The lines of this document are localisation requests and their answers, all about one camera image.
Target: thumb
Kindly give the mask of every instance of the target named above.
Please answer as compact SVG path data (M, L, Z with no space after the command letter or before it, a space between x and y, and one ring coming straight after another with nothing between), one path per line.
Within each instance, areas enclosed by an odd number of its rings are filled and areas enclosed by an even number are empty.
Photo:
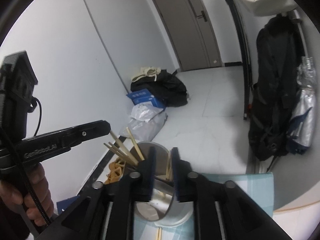
M21 205L23 197L21 193L10 183L0 180L0 197L11 208L13 204Z

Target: human hand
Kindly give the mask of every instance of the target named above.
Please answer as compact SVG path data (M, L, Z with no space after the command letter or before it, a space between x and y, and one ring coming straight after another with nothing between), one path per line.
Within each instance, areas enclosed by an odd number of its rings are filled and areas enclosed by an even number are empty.
M47 215L51 217L53 215L53 202L51 200L51 194L49 190L49 184L44 176L44 169L41 164L37 168L28 174L32 187L39 198ZM0 198L4 204L14 211L15 204L21 205L25 203L28 207L27 216L30 220L34 220L37 226L44 226L45 222L41 217L35 203L32 200L30 193L24 198L21 193L10 183L0 180Z

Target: door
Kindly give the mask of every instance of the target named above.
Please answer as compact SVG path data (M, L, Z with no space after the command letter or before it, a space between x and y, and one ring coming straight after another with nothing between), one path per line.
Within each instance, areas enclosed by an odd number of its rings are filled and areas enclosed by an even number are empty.
M183 71L221 66L216 38L201 0L153 0Z

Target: door handle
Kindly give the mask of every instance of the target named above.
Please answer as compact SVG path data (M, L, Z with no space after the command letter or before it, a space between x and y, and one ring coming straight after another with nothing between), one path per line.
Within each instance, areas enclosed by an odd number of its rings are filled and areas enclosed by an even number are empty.
M201 11L201 15L197 15L197 19L201 19L201 18L203 18L205 22L208 21L204 11Z

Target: backpack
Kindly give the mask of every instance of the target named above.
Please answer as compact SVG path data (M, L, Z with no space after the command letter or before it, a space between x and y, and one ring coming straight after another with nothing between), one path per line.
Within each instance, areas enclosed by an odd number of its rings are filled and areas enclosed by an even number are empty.
M259 78L254 85L249 144L260 161L288 153L286 132L302 56L299 42L296 26L281 15L272 18L257 37Z
M166 70L161 70L156 81L154 77L143 77L131 83L132 92L144 88L148 89L165 106L184 106L188 103L186 86Z

